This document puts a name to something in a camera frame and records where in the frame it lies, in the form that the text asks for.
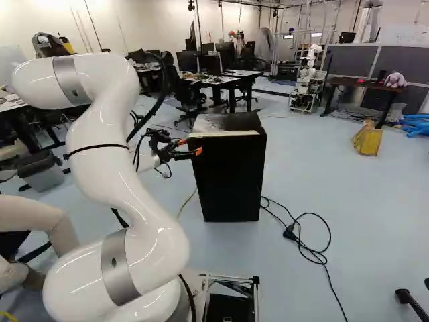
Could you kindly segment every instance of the light blue floor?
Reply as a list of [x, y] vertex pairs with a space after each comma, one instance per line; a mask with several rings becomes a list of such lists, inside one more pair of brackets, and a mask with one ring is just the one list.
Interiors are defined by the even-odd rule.
[[[379, 156], [355, 153], [350, 138], [360, 124], [286, 111], [287, 97], [255, 93], [255, 107], [268, 135], [263, 194], [283, 203], [293, 215], [312, 211], [332, 229], [327, 251], [328, 268], [349, 321], [418, 321], [395, 300], [397, 288], [408, 288], [429, 310], [429, 140], [406, 138], [386, 129]], [[154, 99], [142, 97], [137, 110]], [[170, 99], [151, 124], [172, 127], [179, 112]], [[186, 126], [179, 128], [186, 131]], [[172, 131], [173, 136], [185, 136]], [[64, 148], [56, 149], [59, 156]], [[155, 171], [141, 181], [153, 196], [176, 216], [194, 190], [189, 161], [171, 162], [173, 177], [164, 180]], [[82, 243], [104, 237], [119, 224], [106, 206], [92, 203], [73, 184], [45, 193], [18, 193], [18, 178], [1, 185], [4, 193], [22, 195], [69, 212]], [[285, 221], [288, 216], [273, 208]], [[295, 245], [282, 237], [282, 227], [261, 211], [257, 223], [205, 223], [195, 196], [180, 217], [192, 249], [189, 267], [216, 274], [261, 277], [261, 321], [313, 322], [343, 320], [322, 267], [301, 257]], [[309, 246], [326, 243], [325, 228], [305, 219], [302, 239]], [[24, 254], [46, 241], [33, 232], [23, 244]], [[56, 260], [52, 251], [30, 264], [46, 271]], [[51, 321], [40, 294], [17, 290], [0, 301], [0, 311], [13, 313], [19, 322]]]

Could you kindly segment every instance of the cable on floor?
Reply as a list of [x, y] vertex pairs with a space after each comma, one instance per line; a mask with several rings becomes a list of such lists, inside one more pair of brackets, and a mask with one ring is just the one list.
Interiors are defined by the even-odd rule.
[[[341, 304], [340, 299], [338, 298], [338, 295], [335, 292], [334, 286], [332, 285], [332, 280], [330, 279], [330, 274], [328, 271], [328, 268], [326, 267], [326, 265], [328, 264], [328, 258], [324, 255], [325, 251], [328, 250], [330, 243], [332, 241], [332, 233], [330, 231], [330, 227], [328, 225], [328, 223], [326, 222], [326, 220], [324, 220], [320, 215], [318, 215], [317, 213], [303, 213], [301, 215], [299, 215], [297, 218], [294, 218], [294, 216], [292, 216], [292, 214], [290, 213], [290, 211], [288, 210], [288, 208], [286, 208], [285, 206], [283, 206], [281, 203], [278, 203], [277, 201], [274, 201], [271, 198], [268, 197], [261, 197], [262, 200], [264, 200], [267, 204], [266, 205], [262, 205], [261, 204], [261, 208], [264, 209], [265, 211], [267, 211], [270, 215], [272, 215], [273, 217], [275, 217], [284, 227], [285, 227], [285, 231], [283, 232], [283, 237], [290, 240], [291, 242], [296, 243], [296, 245], [298, 246], [298, 250], [300, 252], [300, 254], [307, 259], [308, 261], [317, 264], [317, 265], [321, 265], [323, 266], [323, 268], [326, 271], [326, 275], [328, 276], [328, 281], [329, 281], [329, 287], [333, 293], [333, 295], [335, 296], [335, 299], [340, 307], [341, 313], [343, 314], [344, 317], [344, 321], [345, 322], [349, 322], [349, 320], [347, 319], [346, 313], [344, 312], [343, 309], [343, 305]], [[275, 203], [277, 206], [280, 206], [281, 208], [283, 208], [286, 213], [288, 213], [289, 217], [292, 219], [292, 224], [290, 225], [286, 225], [284, 223], [284, 221], [282, 221], [277, 215], [275, 215], [272, 211], [270, 211], [268, 208], [271, 205], [271, 203]], [[301, 240], [301, 232], [302, 232], [302, 226], [301, 223], [299, 222], [299, 220], [305, 216], [315, 216], [317, 218], [319, 218], [319, 220], [321, 220], [321, 222], [324, 223], [324, 225], [326, 226], [328, 233], [329, 233], [329, 240], [327, 245], [320, 249], [320, 250], [316, 250], [314, 248], [308, 247], [302, 240]], [[294, 233], [294, 228], [295, 225], [298, 226], [298, 236]], [[308, 253], [310, 253], [313, 258], [308, 257], [304, 251], [307, 251]]]
[[192, 194], [190, 194], [190, 196], [182, 203], [182, 205], [180, 206], [179, 212], [177, 213], [177, 219], [179, 219], [180, 214], [182, 213], [183, 209], [188, 204], [188, 202], [192, 199], [192, 197], [195, 195], [197, 190], [198, 190], [197, 187], [195, 187], [194, 192]]

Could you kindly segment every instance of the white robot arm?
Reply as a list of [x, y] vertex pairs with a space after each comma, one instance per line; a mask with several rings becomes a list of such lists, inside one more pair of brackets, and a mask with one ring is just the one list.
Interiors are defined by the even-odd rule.
[[[169, 319], [182, 292], [178, 274], [189, 259], [189, 243], [133, 167], [125, 120], [139, 95], [134, 68], [113, 54], [43, 58], [18, 66], [13, 87], [26, 103], [42, 109], [92, 102], [66, 137], [75, 183], [90, 199], [131, 219], [128, 229], [56, 262], [43, 291], [49, 314], [57, 321]], [[140, 170], [159, 160], [150, 156], [145, 164]]]

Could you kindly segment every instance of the black stand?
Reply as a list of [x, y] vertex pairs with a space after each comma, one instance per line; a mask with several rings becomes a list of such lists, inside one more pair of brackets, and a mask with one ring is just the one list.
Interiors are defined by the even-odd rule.
[[381, 115], [381, 118], [378, 121], [378, 124], [375, 126], [375, 129], [381, 129], [383, 127], [384, 123], [386, 122], [387, 116], [389, 115], [391, 105], [395, 101], [396, 95], [397, 95], [397, 92], [391, 92], [390, 99], [387, 102], [387, 107], [383, 111], [383, 114]]
[[338, 85], [332, 84], [329, 91], [328, 101], [326, 102], [326, 107], [324, 108], [324, 112], [320, 114], [320, 117], [325, 117], [332, 113], [332, 109], [330, 108], [330, 105], [332, 103], [332, 100], [334, 99], [335, 90], [338, 87]]
[[429, 322], [429, 316], [424, 311], [424, 309], [417, 303], [414, 297], [411, 296], [409, 290], [405, 288], [401, 288], [395, 291], [396, 297], [401, 304], [409, 304], [414, 312], [416, 312], [417, 316], [423, 322]]

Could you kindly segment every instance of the power cable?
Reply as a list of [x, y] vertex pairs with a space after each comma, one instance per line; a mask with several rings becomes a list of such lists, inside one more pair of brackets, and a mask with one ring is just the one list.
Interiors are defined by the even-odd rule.
[[179, 219], [180, 214], [182, 214], [183, 209], [188, 204], [188, 202], [192, 199], [192, 197], [195, 195], [196, 191], [198, 190], [197, 187], [195, 187], [194, 192], [190, 194], [190, 196], [185, 200], [184, 203], [180, 206], [179, 212], [177, 213], [177, 219]]
[[[328, 271], [328, 268], [326, 267], [326, 265], [328, 264], [328, 258], [324, 255], [325, 251], [328, 250], [330, 243], [332, 241], [332, 232], [330, 230], [330, 227], [328, 225], [328, 223], [326, 222], [326, 220], [324, 220], [320, 215], [318, 215], [317, 213], [303, 213], [301, 215], [299, 215], [297, 218], [294, 218], [294, 216], [292, 216], [292, 214], [290, 213], [290, 211], [288, 210], [288, 208], [286, 208], [285, 206], [283, 206], [281, 203], [278, 203], [277, 201], [274, 201], [271, 198], [268, 197], [264, 197], [262, 196], [261, 199], [265, 200], [267, 202], [267, 205], [261, 205], [261, 208], [264, 209], [265, 211], [267, 211], [270, 215], [272, 215], [273, 217], [275, 217], [284, 227], [285, 227], [285, 231], [283, 232], [283, 237], [290, 240], [291, 242], [296, 243], [296, 245], [298, 246], [298, 250], [300, 252], [300, 254], [307, 259], [308, 261], [312, 262], [313, 264], [317, 264], [317, 265], [321, 265], [323, 266], [323, 268], [325, 269], [326, 275], [328, 276], [328, 281], [329, 281], [329, 287], [333, 293], [333, 295], [335, 296], [335, 299], [340, 307], [341, 313], [343, 314], [344, 317], [344, 321], [345, 322], [349, 322], [349, 320], [347, 319], [347, 316], [344, 312], [343, 309], [343, 305], [341, 304], [340, 299], [338, 298], [338, 295], [335, 292], [334, 286], [332, 285], [332, 280], [330, 279], [330, 274]], [[275, 203], [276, 205], [280, 206], [281, 208], [283, 208], [286, 213], [288, 213], [289, 217], [292, 219], [292, 224], [291, 225], [286, 225], [284, 223], [284, 221], [282, 221], [277, 215], [275, 215], [272, 211], [270, 211], [268, 208], [272, 203]], [[301, 239], [301, 232], [302, 232], [302, 226], [301, 223], [299, 222], [299, 220], [307, 215], [312, 215], [315, 216], [317, 218], [319, 218], [319, 220], [321, 220], [321, 222], [324, 223], [324, 225], [326, 226], [328, 233], [329, 233], [329, 239], [328, 239], [328, 243], [327, 245], [322, 248], [321, 250], [316, 250], [314, 248], [308, 247]], [[298, 236], [294, 233], [294, 228], [295, 225], [298, 226]], [[315, 260], [313, 260], [312, 258], [309, 258], [305, 253], [304, 250], [309, 252]]]
[[127, 143], [131, 141], [131, 139], [145, 126], [145, 124], [158, 112], [158, 109], [160, 109], [162, 103], [164, 102], [164, 99], [166, 98], [168, 94], [168, 77], [167, 77], [167, 68], [163, 62], [163, 58], [166, 54], [162, 56], [162, 58], [158, 57], [157, 55], [151, 53], [151, 52], [145, 52], [147, 55], [152, 56], [159, 64], [162, 72], [162, 89], [161, 94], [159, 95], [157, 101], [153, 105], [153, 107], [147, 112], [146, 115], [144, 115], [139, 123], [134, 127], [134, 129], [131, 131], [131, 133], [127, 136]]

